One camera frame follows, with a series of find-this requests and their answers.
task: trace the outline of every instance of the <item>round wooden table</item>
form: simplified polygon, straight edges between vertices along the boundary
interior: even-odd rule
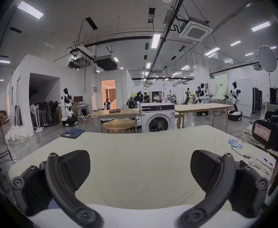
[[[112,133],[115,133],[115,130],[128,129],[134,126],[135,126],[135,120],[131,120],[131,119],[114,119],[102,125],[102,127],[107,129],[108,133],[110,130],[112,130]]]

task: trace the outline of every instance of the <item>label sticker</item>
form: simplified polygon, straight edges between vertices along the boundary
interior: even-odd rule
[[[268,141],[270,138],[271,130],[267,129],[259,124],[255,124],[254,133],[264,140]]]

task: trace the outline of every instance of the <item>computer monitor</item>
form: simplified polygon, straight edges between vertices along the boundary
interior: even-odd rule
[[[74,96],[74,102],[82,102],[83,101],[83,96]]]

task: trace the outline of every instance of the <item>gray floor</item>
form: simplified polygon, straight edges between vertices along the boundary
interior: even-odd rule
[[[243,117],[241,121],[228,121],[228,133],[237,137],[241,135],[242,129],[250,125],[249,118]],[[194,127],[200,125],[212,125],[213,113],[210,112],[208,116],[197,116],[193,113],[186,115],[185,127]],[[216,115],[214,127],[225,131],[226,116],[225,115]],[[79,122],[75,126],[78,129],[83,129],[87,132],[99,132],[99,126],[96,119],[88,119],[85,122]],[[3,126],[4,135],[8,132],[10,124]],[[8,198],[13,201],[12,188],[10,185],[8,170],[12,165],[20,161],[20,159],[30,155],[35,150],[41,148],[47,143],[55,140],[60,136],[60,134],[67,129],[68,127],[63,127],[62,124],[57,124],[56,126],[47,127],[42,130],[42,132],[35,133],[31,138],[26,141],[19,143],[7,143],[8,149],[11,152],[12,158],[14,161],[9,160],[9,156],[0,159],[0,186],[7,194]],[[132,133],[133,131],[125,130],[121,133]],[[6,150],[4,143],[3,135],[0,132],[0,153]]]

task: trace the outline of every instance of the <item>blue clothing item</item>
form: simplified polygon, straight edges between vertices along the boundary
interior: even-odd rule
[[[83,129],[71,128],[61,133],[61,137],[76,139],[84,132]]]

